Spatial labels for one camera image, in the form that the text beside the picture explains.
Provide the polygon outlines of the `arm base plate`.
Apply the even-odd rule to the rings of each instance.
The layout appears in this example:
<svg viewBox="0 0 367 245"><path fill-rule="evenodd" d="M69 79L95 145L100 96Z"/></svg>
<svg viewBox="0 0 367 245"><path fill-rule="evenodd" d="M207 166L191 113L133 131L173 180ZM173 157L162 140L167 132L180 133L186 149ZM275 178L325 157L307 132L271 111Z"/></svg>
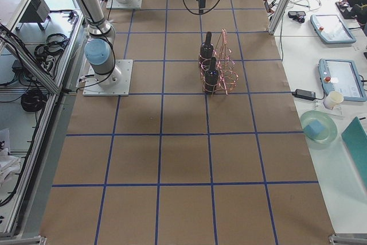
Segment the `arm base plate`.
<svg viewBox="0 0 367 245"><path fill-rule="evenodd" d="M99 83L107 76L96 75L86 79L84 96L128 96L130 91L133 60L116 60L115 69L107 80Z"/></svg>
<svg viewBox="0 0 367 245"><path fill-rule="evenodd" d="M106 8L110 10L141 9L142 0L108 0Z"/></svg>

